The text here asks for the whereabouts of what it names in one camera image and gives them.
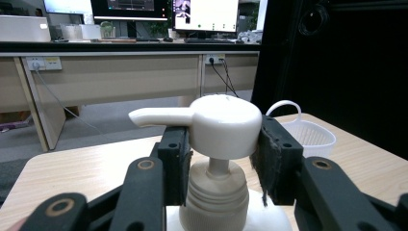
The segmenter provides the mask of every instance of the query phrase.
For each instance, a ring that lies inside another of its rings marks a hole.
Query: bolt hole
[[[357,224],[357,227],[359,228],[359,230],[361,231],[377,231],[377,229],[372,226],[371,224],[367,223],[367,222],[359,222]]]
[[[57,217],[62,215],[74,207],[75,201],[71,198],[63,198],[55,201],[45,210],[45,214],[49,217]]]
[[[313,165],[315,167],[321,168],[321,169],[330,169],[331,165],[323,160],[316,160],[313,161]]]
[[[154,162],[149,161],[149,160],[141,161],[138,163],[138,168],[143,169],[143,170],[151,169],[153,166],[154,166]]]
[[[142,222],[135,222],[129,225],[129,227],[126,230],[127,231],[143,231],[144,225]]]

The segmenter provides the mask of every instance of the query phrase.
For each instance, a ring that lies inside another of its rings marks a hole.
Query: white pump head
[[[139,109],[129,117],[138,126],[189,126],[191,147],[220,160],[251,155],[262,125],[262,114],[255,105],[225,94],[201,97],[189,108]]]

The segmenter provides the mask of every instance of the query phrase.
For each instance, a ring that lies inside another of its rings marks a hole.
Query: keyboard
[[[159,42],[158,38],[147,38],[147,37],[136,37],[136,41],[152,41],[152,42]]]
[[[212,44],[225,44],[232,43],[234,41],[228,39],[216,39],[216,38],[184,38],[185,43],[212,43]]]

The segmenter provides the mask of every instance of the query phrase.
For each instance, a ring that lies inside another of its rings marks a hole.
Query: box
[[[29,111],[0,114],[0,131],[27,127],[31,119]]]
[[[50,41],[46,17],[0,15],[0,41]]]

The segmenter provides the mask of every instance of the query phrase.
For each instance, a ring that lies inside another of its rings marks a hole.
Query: desk
[[[296,115],[277,120],[292,121]],[[330,159],[339,164],[364,193],[396,205],[399,196],[408,192],[408,162],[312,115],[303,119],[324,126],[337,138]],[[31,159],[0,210],[0,230],[20,218],[29,216],[44,200],[58,193],[83,193],[88,201],[122,184],[128,165],[148,156],[160,137],[97,145],[50,154]],[[194,153],[191,162],[203,157]],[[235,161],[246,175],[248,188],[260,191],[258,176],[249,159]],[[293,227],[298,230],[293,206],[282,207]]]
[[[30,107],[42,149],[48,151],[58,142],[65,113],[26,57],[60,57],[63,69],[40,74],[66,107],[174,96],[190,105],[204,92],[225,91],[217,73],[204,64],[206,54],[224,54],[235,90],[252,90],[259,49],[245,44],[0,42],[0,69],[10,70],[0,71],[0,81],[18,89],[16,98],[0,102],[0,113]],[[226,78],[222,65],[217,71]],[[12,90],[9,86],[0,85],[0,96]]]

